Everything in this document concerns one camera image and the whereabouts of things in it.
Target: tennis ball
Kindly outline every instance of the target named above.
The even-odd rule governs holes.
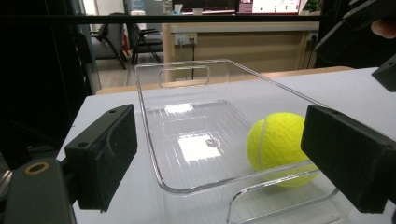
[[[288,112],[274,113],[257,121],[247,136],[247,157],[250,164],[256,171],[261,171],[309,160],[300,147],[303,128],[304,118]],[[278,185],[297,187],[315,177],[316,175],[306,175]]]

